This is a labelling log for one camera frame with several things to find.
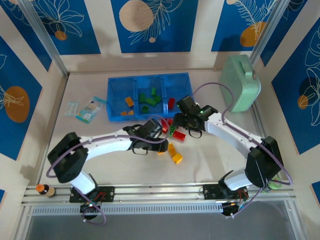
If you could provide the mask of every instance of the orange circle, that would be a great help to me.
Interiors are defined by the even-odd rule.
[[[308,97],[305,96],[305,95],[301,95],[299,98],[298,98],[298,107],[301,108],[302,110],[303,109],[306,109],[308,107]]]
[[[35,187],[35,190],[38,191],[38,192],[42,192],[43,190],[45,190],[45,186],[42,185],[42,184],[38,184],[38,185]]]
[[[9,101],[4,105],[4,107],[7,116],[12,121],[19,124],[23,123],[27,119],[30,109],[29,96],[27,92],[22,87],[12,86],[9,87],[5,93],[10,95],[4,95],[4,99],[6,100],[10,100],[11,97],[14,98],[13,100],[22,98],[20,101],[18,101],[19,104],[15,103],[14,101]]]
[[[254,47],[265,25],[266,22],[260,21],[248,26],[241,34],[240,44],[244,47]]]
[[[60,31],[60,30],[56,31],[54,35],[57,39],[61,41],[64,41],[67,39],[67,34],[65,34],[63,31]]]

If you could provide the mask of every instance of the box handle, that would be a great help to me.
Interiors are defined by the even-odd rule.
[[[257,78],[256,77],[256,72],[255,70],[252,69],[252,65],[249,61],[239,61],[242,69],[244,70],[244,76],[247,80],[248,83],[253,83],[254,80]]]

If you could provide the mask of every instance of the black mounting bracket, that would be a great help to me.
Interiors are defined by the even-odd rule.
[[[241,187],[237,189],[236,191],[223,191],[221,186],[219,184],[205,184],[202,186],[203,190],[203,196],[204,200],[237,200],[237,199],[248,199],[247,195],[245,194],[247,192],[246,187]]]
[[[75,190],[74,187],[70,189],[70,203],[86,203],[87,201]],[[115,187],[114,186],[99,186],[98,191],[92,191],[87,194],[87,197],[95,202],[101,203],[112,203],[115,197]]]

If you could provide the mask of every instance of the vent grille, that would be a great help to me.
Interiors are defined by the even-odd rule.
[[[102,205],[106,215],[219,213],[221,203],[123,204]],[[37,206],[33,216],[78,215],[80,206]]]

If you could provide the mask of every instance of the blue plastic bin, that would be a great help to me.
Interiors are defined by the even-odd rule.
[[[148,103],[139,103],[139,94],[144,93],[146,98],[151,96],[151,89],[156,89],[156,95],[161,97],[161,102],[156,106]],[[180,110],[176,102],[192,94],[189,74],[160,74],[145,76],[113,77],[108,80],[106,111],[111,122],[128,121],[135,119],[148,119],[151,115],[172,118]],[[131,97],[134,103],[129,107],[125,98]],[[175,99],[174,108],[168,110],[168,101]],[[143,106],[149,107],[149,113],[142,113]],[[134,111],[134,115],[121,116],[122,112]]]

